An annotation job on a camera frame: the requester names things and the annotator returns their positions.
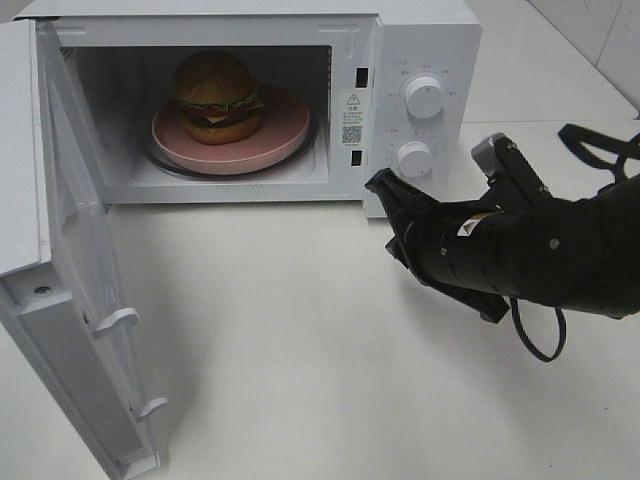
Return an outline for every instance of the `robotic arm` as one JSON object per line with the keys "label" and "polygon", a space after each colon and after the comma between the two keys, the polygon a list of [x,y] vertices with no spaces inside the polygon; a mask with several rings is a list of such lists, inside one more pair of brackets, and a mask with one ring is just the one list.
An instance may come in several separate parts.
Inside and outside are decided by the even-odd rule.
{"label": "robotic arm", "polygon": [[[554,198],[514,142],[495,134],[472,151],[489,190],[479,200],[441,203],[390,169],[366,184],[395,236],[387,250],[424,285],[497,323],[509,307],[520,337],[543,361],[564,344],[560,309],[622,318],[640,310],[640,175],[590,199]],[[517,299],[556,309],[553,357],[522,330]]]}

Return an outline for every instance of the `cheese slice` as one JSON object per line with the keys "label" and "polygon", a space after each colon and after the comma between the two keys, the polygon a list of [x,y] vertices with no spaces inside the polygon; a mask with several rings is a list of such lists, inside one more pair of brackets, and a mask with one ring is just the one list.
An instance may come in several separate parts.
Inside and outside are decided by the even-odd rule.
{"label": "cheese slice", "polygon": [[[258,110],[259,108],[264,107],[264,103],[262,103],[262,100],[255,100],[250,106],[248,106],[246,109],[244,109],[242,112],[251,112],[253,110]],[[222,120],[224,120],[225,118],[229,118],[232,115],[222,115],[222,116],[215,116],[215,117],[204,117],[207,120],[209,120],[211,123],[216,123],[216,122],[220,122]]]}

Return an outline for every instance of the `microwave vent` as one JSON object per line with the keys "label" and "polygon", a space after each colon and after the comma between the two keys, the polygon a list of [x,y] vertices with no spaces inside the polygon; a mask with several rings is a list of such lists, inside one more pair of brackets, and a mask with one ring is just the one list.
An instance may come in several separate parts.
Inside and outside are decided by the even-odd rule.
{"label": "microwave vent", "polygon": [[64,59],[64,61],[68,61],[73,54],[75,53],[76,49],[75,48],[70,48],[70,47],[62,47],[60,49],[60,53],[62,54],[62,58]]}

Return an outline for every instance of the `burger patty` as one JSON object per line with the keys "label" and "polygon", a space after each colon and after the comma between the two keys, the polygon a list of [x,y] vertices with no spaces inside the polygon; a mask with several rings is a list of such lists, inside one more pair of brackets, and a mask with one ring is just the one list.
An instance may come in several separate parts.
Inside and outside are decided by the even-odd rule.
{"label": "burger patty", "polygon": [[244,122],[247,118],[252,115],[256,115],[264,110],[264,107],[255,108],[252,110],[245,110],[233,114],[229,117],[226,117],[223,120],[219,120],[217,122],[212,122],[206,117],[201,117],[199,115],[194,115],[193,113],[182,110],[182,114],[189,120],[191,123],[198,127],[203,128],[224,128],[231,127],[232,125],[236,125],[237,123]]}

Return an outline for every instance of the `open microwave door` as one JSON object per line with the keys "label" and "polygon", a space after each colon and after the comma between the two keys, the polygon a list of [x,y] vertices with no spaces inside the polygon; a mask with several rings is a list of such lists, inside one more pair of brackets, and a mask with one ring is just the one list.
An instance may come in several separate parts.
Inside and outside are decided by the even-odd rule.
{"label": "open microwave door", "polygon": [[92,155],[55,32],[0,25],[0,320],[112,479],[158,465]]}

